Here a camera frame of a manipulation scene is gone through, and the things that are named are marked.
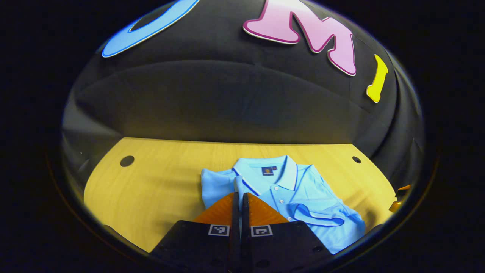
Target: foam letter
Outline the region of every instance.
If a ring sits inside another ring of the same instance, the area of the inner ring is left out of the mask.
[[[382,87],[384,86],[386,74],[388,73],[388,67],[379,56],[376,54],[374,54],[374,56],[375,60],[377,61],[377,71],[375,72],[374,81],[370,86],[367,87],[365,93],[375,103],[378,103],[381,100],[381,91]]]
[[[259,19],[246,21],[243,29],[262,39],[297,44],[300,35],[291,28],[291,16],[296,17],[310,49],[315,53],[321,52],[330,39],[335,37],[334,48],[328,51],[328,59],[344,73],[355,76],[352,32],[331,17],[320,20],[299,0],[266,0]]]
[[[197,4],[199,0],[178,0],[164,14],[150,22],[149,24],[131,31],[138,19],[126,28],[116,33],[104,47],[102,56],[105,58],[115,56],[139,43],[147,40],[160,31],[170,27],[180,18],[186,15]]]

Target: shirt collar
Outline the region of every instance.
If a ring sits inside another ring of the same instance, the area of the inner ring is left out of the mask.
[[[257,195],[261,195],[269,189],[272,183],[266,181],[261,175],[258,175],[252,168],[251,164],[267,164],[271,165],[283,165],[280,179],[276,182],[276,185],[295,190],[297,168],[293,159],[287,155],[274,157],[274,158],[240,158],[234,165],[233,169],[238,175],[242,175],[244,183]]]

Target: blue letter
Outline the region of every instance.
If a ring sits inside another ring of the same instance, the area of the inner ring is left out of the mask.
[[[197,4],[199,0],[178,0],[164,14],[150,22],[149,24],[131,31],[133,26],[141,19],[136,20],[126,28],[116,33],[104,47],[103,57],[108,58],[123,52],[137,44],[145,41],[160,31],[168,28],[177,22]]]

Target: shirt placket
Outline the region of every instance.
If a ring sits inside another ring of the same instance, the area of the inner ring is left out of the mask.
[[[275,203],[275,207],[277,208],[278,212],[283,215],[288,221],[291,221],[292,218],[288,215],[287,212],[287,206],[289,201],[289,194],[287,193],[288,190],[278,185],[271,185],[270,191],[273,197],[273,202]]]

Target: yellow letter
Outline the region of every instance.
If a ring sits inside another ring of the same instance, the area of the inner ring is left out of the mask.
[[[384,80],[386,79],[386,74],[388,73],[388,67],[382,61],[382,59],[374,54],[375,60],[377,61],[377,71],[375,72],[374,81],[370,86],[366,89],[366,94],[371,98],[375,103],[378,103],[381,100],[381,91],[382,86],[384,86]]]

